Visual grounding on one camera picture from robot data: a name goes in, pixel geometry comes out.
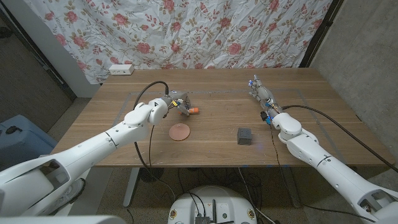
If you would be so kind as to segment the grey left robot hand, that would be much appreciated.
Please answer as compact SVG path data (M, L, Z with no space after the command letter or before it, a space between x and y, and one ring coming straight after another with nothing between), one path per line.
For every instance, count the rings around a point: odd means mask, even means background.
M176 108L181 114L190 115L192 105L187 92L172 90L161 99L166 102L168 109Z

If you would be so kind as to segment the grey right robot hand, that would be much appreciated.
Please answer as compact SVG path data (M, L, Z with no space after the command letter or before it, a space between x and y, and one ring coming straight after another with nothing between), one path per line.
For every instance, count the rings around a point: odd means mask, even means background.
M251 88L249 94L260 103L270 120L283 112L283 109L277 104L274 95L262 84L257 75L254 75L254 80L249 81L248 86Z

